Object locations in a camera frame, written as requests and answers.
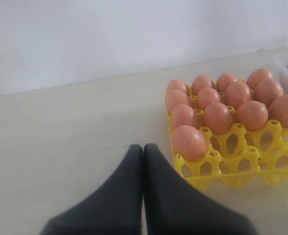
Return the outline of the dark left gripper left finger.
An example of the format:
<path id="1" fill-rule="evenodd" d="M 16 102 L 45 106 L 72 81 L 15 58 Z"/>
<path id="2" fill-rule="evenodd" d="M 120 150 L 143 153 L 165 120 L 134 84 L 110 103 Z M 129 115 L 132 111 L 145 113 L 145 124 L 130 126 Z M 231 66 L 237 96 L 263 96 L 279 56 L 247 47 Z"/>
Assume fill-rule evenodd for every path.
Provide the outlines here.
<path id="1" fill-rule="evenodd" d="M 43 235 L 140 235 L 143 150 L 129 146 L 112 175 L 86 199 L 50 219 Z"/>

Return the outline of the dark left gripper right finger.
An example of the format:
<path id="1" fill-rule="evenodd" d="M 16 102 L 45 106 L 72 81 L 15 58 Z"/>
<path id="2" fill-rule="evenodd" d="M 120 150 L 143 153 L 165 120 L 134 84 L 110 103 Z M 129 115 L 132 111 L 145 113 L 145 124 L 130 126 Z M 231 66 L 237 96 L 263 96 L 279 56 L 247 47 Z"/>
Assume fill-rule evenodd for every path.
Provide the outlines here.
<path id="1" fill-rule="evenodd" d="M 143 194 L 150 235 L 233 235 L 234 212 L 195 190 L 158 146 L 144 146 Z"/>

